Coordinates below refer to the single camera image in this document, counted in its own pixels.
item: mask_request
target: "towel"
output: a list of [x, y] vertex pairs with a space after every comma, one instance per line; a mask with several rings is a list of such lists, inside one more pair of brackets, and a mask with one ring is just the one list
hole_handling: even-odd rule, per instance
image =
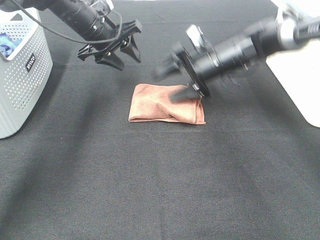
[[195, 125], [206, 124], [201, 99], [170, 101], [172, 94], [185, 88], [187, 86], [184, 85], [138, 84], [132, 96], [129, 122], [164, 121]]
[[8, 34], [0, 33], [0, 52], [7, 58], [21, 43], [21, 39], [12, 41]]

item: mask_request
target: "basket handle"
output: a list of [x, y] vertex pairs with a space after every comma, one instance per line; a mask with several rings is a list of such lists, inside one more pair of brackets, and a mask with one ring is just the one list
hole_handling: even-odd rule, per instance
[[[37, 15], [37, 10], [33, 7], [26, 9], [27, 12], [29, 12], [33, 17], [36, 19], [38, 18]], [[18, 18], [15, 21], [24, 21], [25, 19], [28, 19], [29, 17], [24, 14], [21, 10], [17, 11], [11, 11], [11, 12], [6, 12], [0, 10], [0, 23], [9, 23], [12, 18], [14, 18], [17, 14], [21, 16], [21, 18]]]

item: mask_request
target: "white object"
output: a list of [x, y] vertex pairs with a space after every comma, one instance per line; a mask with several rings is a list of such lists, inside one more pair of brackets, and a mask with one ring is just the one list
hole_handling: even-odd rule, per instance
[[[38, 11], [27, 11], [40, 20]], [[11, 20], [19, 14], [22, 20]], [[42, 27], [22, 11], [0, 10], [0, 33], [22, 42], [6, 58], [0, 52], [0, 139], [16, 133], [37, 103], [52, 69]]]
[[[320, 16], [319, 2], [308, 0], [276, 1], [279, 7], [277, 20], [282, 21], [284, 2], [290, 3], [291, 9], [308, 17]], [[311, 40], [305, 47], [277, 52], [266, 59], [266, 63], [297, 106], [303, 117], [311, 125], [320, 128], [320, 72], [319, 72], [320, 41]]]

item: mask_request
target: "perforated basket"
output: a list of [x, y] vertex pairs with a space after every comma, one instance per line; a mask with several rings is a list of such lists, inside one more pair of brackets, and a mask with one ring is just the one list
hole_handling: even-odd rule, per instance
[[[38, 11], [27, 10], [40, 20]], [[22, 11], [0, 11], [0, 33], [21, 43], [7, 58], [0, 52], [0, 139], [16, 133], [37, 103], [52, 69], [42, 27]]]

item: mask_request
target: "blue object in basket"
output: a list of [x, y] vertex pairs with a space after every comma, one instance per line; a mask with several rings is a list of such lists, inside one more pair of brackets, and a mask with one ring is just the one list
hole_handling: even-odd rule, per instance
[[16, 47], [21, 43], [22, 39], [12, 41], [8, 34], [0, 33], [0, 51], [7, 58], [12, 54]]

